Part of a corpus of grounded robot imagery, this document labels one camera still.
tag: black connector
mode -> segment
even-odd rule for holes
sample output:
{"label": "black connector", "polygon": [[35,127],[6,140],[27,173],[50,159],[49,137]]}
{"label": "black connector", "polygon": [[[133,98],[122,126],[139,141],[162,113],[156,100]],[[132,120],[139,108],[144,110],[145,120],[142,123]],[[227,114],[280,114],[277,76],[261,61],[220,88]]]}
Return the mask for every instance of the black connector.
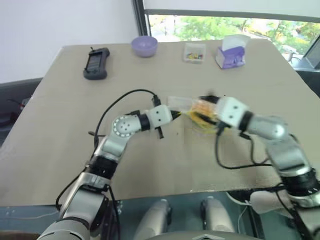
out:
{"label": "black connector", "polygon": [[250,140],[251,137],[247,134],[245,134],[243,131],[239,133],[239,137],[246,139],[246,140]]}
{"label": "black connector", "polygon": [[217,125],[217,122],[216,121],[212,121],[210,117],[206,116],[206,115],[203,115],[199,112],[195,112],[195,115],[199,118],[201,118],[203,121],[205,121],[206,123],[208,124],[211,124],[211,125]]}
{"label": "black connector", "polygon": [[214,95],[208,95],[208,96],[200,96],[201,100],[205,100],[207,102],[213,103],[213,104],[217,104],[217,102],[219,101],[220,97],[218,96],[214,96]]}
{"label": "black connector", "polygon": [[171,115],[172,115],[172,120],[175,120],[176,118],[181,116],[181,112],[180,111],[175,111],[175,110],[171,110]]}
{"label": "black connector", "polygon": [[225,128],[230,128],[230,125],[226,124],[223,121],[219,121],[216,125],[216,128],[217,128],[216,135],[220,136],[224,132]]}
{"label": "black connector", "polygon": [[152,98],[152,103],[153,103],[153,106],[154,106],[154,107],[161,105],[161,100],[160,100],[160,98],[158,97],[158,95],[154,95],[154,96],[153,96],[153,98]]}
{"label": "black connector", "polygon": [[158,130],[159,138],[160,138],[160,139],[163,139],[165,136],[164,136],[164,133],[162,132],[161,127],[158,126],[158,127],[156,127],[155,129]]}
{"label": "black connector", "polygon": [[126,115],[132,115],[132,116],[137,115],[137,116],[140,116],[140,114],[141,114],[140,110],[135,110],[135,111],[127,113]]}

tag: black cable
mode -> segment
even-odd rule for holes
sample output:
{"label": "black cable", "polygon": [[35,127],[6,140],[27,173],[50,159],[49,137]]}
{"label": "black cable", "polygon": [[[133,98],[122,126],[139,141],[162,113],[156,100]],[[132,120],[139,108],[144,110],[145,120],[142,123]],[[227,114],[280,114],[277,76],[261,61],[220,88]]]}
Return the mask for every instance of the black cable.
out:
{"label": "black cable", "polygon": [[215,159],[220,167],[222,167],[224,169],[234,170],[234,169],[245,169],[245,168],[253,168],[253,167],[260,167],[260,166],[268,166],[268,167],[272,166],[271,164],[261,164],[261,163],[248,164],[248,165],[242,165],[242,166],[225,166],[225,165],[223,165],[219,159],[219,153],[218,153],[220,136],[221,136],[221,132],[217,132],[217,134],[215,135],[215,144],[214,144]]}
{"label": "black cable", "polygon": [[114,210],[115,218],[116,218],[116,228],[117,228],[117,232],[118,232],[118,240],[121,240],[121,228],[120,228],[119,213],[118,213],[118,209],[117,209],[116,199],[115,199],[114,193],[113,193],[110,185],[109,185],[109,191],[110,191],[112,204],[113,204],[113,210]]}
{"label": "black cable", "polygon": [[14,100],[14,99],[7,99],[8,102],[12,102],[12,103],[15,103],[15,104],[18,104],[18,105],[23,105],[21,102],[18,102],[17,100]]}
{"label": "black cable", "polygon": [[[276,187],[279,187],[280,185],[283,185],[282,182],[278,183],[276,186],[274,186],[275,188]],[[279,202],[281,203],[281,205],[283,206],[283,208],[291,215],[292,218],[294,218],[293,214],[292,214],[292,210],[290,210],[286,205],[285,203],[282,201],[282,199],[280,198],[279,196],[279,191],[275,191],[275,194],[276,194],[276,197],[278,198]]]}
{"label": "black cable", "polygon": [[295,135],[293,135],[293,134],[291,133],[290,136],[291,136],[297,143],[299,143],[298,138],[297,138]]}
{"label": "black cable", "polygon": [[150,90],[147,89],[135,89],[135,90],[131,90],[128,91],[127,93],[123,94],[122,96],[120,96],[117,100],[115,100],[102,114],[102,116],[100,117],[100,120],[96,126],[95,132],[94,132],[94,138],[93,138],[93,144],[94,144],[94,151],[97,149],[98,145],[99,145],[99,137],[98,137],[98,131],[100,128],[100,125],[102,123],[102,120],[104,119],[105,115],[107,114],[107,112],[114,106],[116,105],[121,99],[123,99],[124,97],[128,96],[129,94],[135,93],[135,92],[146,92],[146,93],[150,93],[153,96],[156,96],[156,94]]}
{"label": "black cable", "polygon": [[95,135],[95,132],[94,131],[88,131],[88,134],[91,135],[91,136],[94,136]]}
{"label": "black cable", "polygon": [[110,231],[108,233],[107,240],[113,239],[113,235],[115,234],[114,225],[118,224],[117,220],[114,220],[113,218],[112,218],[113,221],[110,223]]}
{"label": "black cable", "polygon": [[55,208],[60,211],[60,206],[59,206],[59,200],[61,198],[61,196],[65,193],[65,191],[78,179],[78,177],[80,176],[80,174],[85,170],[86,168],[84,168],[67,186],[65,186],[65,188],[59,193],[58,197],[55,200]]}
{"label": "black cable", "polygon": [[114,213],[114,207],[113,205],[111,206],[110,209],[110,204],[112,205],[111,201],[108,203],[108,207],[104,212],[103,219],[102,219],[102,228],[101,228],[101,233],[100,233],[100,239],[101,240],[110,240],[111,235],[113,233],[113,228],[114,228],[114,222],[115,220],[115,213]]}
{"label": "black cable", "polygon": [[255,161],[255,156],[254,156],[255,155],[255,142],[250,136],[248,136],[248,140],[251,143],[251,147],[250,147],[250,160],[251,160],[251,162],[255,165],[264,164],[265,162],[267,162],[269,160],[269,158],[266,158],[262,162]]}

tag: table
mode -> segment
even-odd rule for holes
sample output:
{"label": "table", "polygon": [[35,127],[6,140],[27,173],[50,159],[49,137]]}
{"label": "table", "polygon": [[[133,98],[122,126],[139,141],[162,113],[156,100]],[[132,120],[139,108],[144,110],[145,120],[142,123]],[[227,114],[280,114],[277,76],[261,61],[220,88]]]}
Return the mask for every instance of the table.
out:
{"label": "table", "polygon": [[[182,61],[184,42],[159,43],[155,56],[139,58],[129,44],[108,47],[105,80],[83,77],[89,45],[65,46],[39,84],[0,149],[0,205],[49,205],[90,159],[94,131],[102,112],[123,93],[138,88],[168,96],[194,97],[209,90],[233,96],[255,113],[282,116],[298,137],[313,166],[320,170],[320,101],[271,42],[252,39],[246,65],[221,70],[213,54],[222,44],[206,41],[202,64]],[[135,93],[106,116],[100,134],[118,115],[152,108],[151,95]],[[227,170],[214,158],[214,136],[192,129],[180,117],[156,131],[130,140],[112,179],[117,199],[167,196],[204,191],[270,187],[280,179],[272,167]],[[255,138],[255,158],[265,151]],[[249,142],[236,131],[221,138],[220,157],[228,166],[249,163]]]}

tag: floor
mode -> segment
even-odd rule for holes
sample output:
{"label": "floor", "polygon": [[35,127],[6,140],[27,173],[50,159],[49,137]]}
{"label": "floor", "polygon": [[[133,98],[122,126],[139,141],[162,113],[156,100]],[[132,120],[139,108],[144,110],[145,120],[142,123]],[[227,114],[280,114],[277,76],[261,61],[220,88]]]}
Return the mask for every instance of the floor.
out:
{"label": "floor", "polygon": [[[203,192],[165,197],[173,209],[172,223],[168,232],[201,230],[200,203],[208,196],[214,196],[223,203],[236,229],[237,220],[243,208],[232,202],[224,192]],[[132,239],[145,212],[159,199],[161,198],[152,197],[123,201],[120,215],[122,240]],[[58,213],[53,206],[0,207],[0,231],[18,230],[27,233],[41,233],[57,217]],[[276,213],[267,213],[261,215],[261,219],[266,240],[280,240],[284,236],[286,239],[299,239],[297,232],[286,226],[284,217]],[[240,230],[249,236],[252,235],[247,212],[240,221]]]}

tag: black remote controller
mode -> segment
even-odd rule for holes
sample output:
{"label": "black remote controller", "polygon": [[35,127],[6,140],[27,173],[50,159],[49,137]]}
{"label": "black remote controller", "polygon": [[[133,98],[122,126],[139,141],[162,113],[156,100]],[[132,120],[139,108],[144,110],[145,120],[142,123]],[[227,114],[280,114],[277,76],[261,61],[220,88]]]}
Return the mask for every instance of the black remote controller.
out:
{"label": "black remote controller", "polygon": [[107,77],[106,61],[110,51],[108,48],[93,49],[89,52],[83,76],[88,80],[101,80]]}

